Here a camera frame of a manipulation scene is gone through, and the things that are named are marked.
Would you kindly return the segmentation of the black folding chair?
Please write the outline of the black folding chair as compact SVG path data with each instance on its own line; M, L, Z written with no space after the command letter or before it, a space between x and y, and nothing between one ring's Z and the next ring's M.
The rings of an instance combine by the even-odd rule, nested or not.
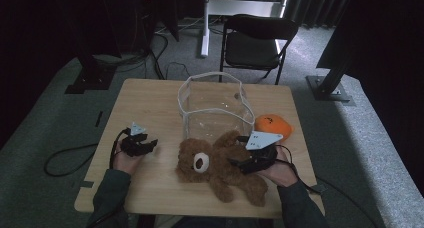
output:
M262 70L267 77L277 70L278 85L289 44L298 25L285 18L237 14L223 26L220 72L225 68Z

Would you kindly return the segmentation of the black stand base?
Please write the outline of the black stand base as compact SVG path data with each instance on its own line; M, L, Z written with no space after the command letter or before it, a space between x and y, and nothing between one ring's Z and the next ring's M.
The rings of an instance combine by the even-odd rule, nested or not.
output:
M83 94L87 90L108 90L117 67L99 64L92 55L79 55L82 68L73 84L69 85L66 94Z

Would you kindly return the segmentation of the orange plush toy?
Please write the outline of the orange plush toy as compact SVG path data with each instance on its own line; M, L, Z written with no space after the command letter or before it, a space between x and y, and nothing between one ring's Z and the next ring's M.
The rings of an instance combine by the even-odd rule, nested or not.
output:
M294 127L279 115L264 114L255 119L254 130L281 134L283 136L282 141L285 141L294 132Z

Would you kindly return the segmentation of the person's right hand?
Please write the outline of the person's right hand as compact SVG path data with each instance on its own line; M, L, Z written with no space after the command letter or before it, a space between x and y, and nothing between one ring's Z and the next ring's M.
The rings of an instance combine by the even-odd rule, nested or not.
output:
M258 172L273 183L281 187L289 187L298 181L295 172L288 164L288 158L281 146L276 147L277 161L265 170Z

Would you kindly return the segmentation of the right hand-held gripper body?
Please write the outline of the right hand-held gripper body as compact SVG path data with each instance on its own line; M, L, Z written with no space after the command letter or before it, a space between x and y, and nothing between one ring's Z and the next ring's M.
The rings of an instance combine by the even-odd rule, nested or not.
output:
M277 157L276 142L282 138L282 134L253 131L245 146L251 156L244 165L244 173L254 173L272 166Z

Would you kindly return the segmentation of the grey curtain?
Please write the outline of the grey curtain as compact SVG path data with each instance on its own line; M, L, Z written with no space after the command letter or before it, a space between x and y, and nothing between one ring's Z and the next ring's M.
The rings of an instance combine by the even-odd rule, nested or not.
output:
M335 27L349 0L287 0L284 17L300 26Z

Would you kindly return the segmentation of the clear plastic container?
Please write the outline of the clear plastic container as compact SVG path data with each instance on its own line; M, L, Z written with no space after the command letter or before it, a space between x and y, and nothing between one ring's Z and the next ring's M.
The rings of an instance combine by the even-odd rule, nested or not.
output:
M249 135L255 115L243 83L225 72L190 76L177 93L183 138L213 143L225 132Z

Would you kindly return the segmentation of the person's left hand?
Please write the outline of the person's left hand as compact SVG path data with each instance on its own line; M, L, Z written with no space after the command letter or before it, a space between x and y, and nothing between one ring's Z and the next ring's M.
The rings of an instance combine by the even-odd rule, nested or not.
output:
M114 155L113 168L133 175L143 158L143 155L131 157L125 152L119 151Z

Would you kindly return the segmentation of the brown teddy bear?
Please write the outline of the brown teddy bear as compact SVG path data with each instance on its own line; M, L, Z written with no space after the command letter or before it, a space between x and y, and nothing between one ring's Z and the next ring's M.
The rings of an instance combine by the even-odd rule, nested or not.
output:
M233 162L245 161L250 153L239 143L237 130L222 134L213 143L203 139L188 138L179 145L175 172L184 183L207 182L215 196L224 203L232 202L231 186L241 189L254 206L266 204L268 185L257 174L243 174Z

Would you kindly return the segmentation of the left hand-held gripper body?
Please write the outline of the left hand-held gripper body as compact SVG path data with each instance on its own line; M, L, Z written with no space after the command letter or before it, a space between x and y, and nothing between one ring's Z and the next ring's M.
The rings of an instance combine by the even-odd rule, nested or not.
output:
M141 134L146 134L145 131L144 127L133 122L124 130L126 137L121 141L121 150L131 157L144 155L144 141L140 142L139 138Z

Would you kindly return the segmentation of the metal stand with base plate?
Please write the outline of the metal stand with base plate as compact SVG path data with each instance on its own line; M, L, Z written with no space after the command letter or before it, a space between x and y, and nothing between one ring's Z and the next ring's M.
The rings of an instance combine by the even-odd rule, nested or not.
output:
M352 63L352 56L343 58L337 68L332 68L326 76L307 76L306 80L317 101L340 102L344 106L355 106L353 98L348 95L341 84L343 75Z

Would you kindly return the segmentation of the white desk frame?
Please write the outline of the white desk frame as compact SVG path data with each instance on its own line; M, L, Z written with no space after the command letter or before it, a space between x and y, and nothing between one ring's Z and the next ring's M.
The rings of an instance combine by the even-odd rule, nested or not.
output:
M249 14L261 17L282 18L288 0L280 1L249 1L249 0L204 0L203 36L200 55L207 57L209 54L209 16L232 16L236 14Z

